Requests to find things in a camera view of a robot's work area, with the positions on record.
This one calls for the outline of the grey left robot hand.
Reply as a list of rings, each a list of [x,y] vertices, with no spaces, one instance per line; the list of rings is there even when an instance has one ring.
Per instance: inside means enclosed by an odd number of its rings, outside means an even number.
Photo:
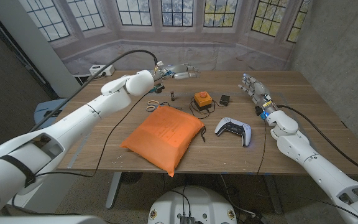
[[[199,75],[200,71],[190,63],[167,65],[164,67],[159,67],[155,71],[154,81],[162,81],[167,78],[174,78],[177,80],[186,78],[198,78]]]

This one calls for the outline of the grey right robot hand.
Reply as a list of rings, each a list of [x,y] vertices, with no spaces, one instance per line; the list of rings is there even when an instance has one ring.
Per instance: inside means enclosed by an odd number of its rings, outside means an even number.
[[[261,82],[254,77],[244,73],[242,77],[243,85],[238,87],[246,92],[256,105],[255,113],[266,119],[267,116],[277,110],[277,107],[272,101],[270,91]]]

